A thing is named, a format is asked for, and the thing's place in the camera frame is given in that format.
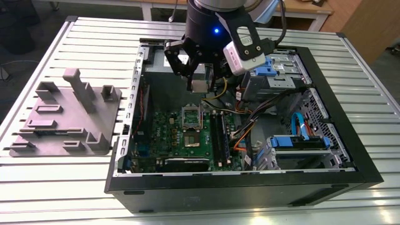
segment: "white table leg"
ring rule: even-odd
[[[151,8],[152,8],[152,3],[147,3],[147,2],[141,3],[143,20],[152,21]]]
[[[327,14],[319,14],[317,18],[312,21],[308,31],[320,31],[320,28],[323,27],[327,18]]]

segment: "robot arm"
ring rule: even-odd
[[[187,77],[188,91],[192,91],[192,75],[200,63],[212,65],[212,89],[217,79],[263,65],[265,55],[279,44],[269,39],[260,40],[244,3],[245,0],[188,0],[185,34],[180,41],[165,44],[171,68],[175,75]],[[240,37],[239,29],[247,29],[249,35]],[[189,56],[187,64],[179,59],[180,49]]]

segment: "motherboard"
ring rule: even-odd
[[[229,149],[233,116],[200,112],[193,105],[176,112],[156,111],[151,142],[136,146],[140,171],[240,171],[241,156]]]

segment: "chip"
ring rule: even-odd
[[[184,135],[185,147],[200,147],[200,133],[185,132]]]

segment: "metal workbench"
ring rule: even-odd
[[[127,97],[139,38],[177,39],[183,33],[184,24],[180,23],[83,17],[65,22],[0,126],[1,149],[15,141],[15,132],[24,125],[40,81],[68,86],[61,78],[64,68],[80,68],[83,81],[92,87],[112,84],[121,88],[123,97]],[[280,31],[260,29],[260,35],[276,39]],[[313,207],[132,216],[113,196],[103,192],[111,155],[12,158],[5,149],[0,151],[0,223],[400,223],[399,105],[345,38],[335,33],[289,31],[283,45],[311,49],[384,183],[345,193]],[[125,106],[127,102],[121,100],[120,108]],[[116,123],[115,132],[121,129],[121,123]]]

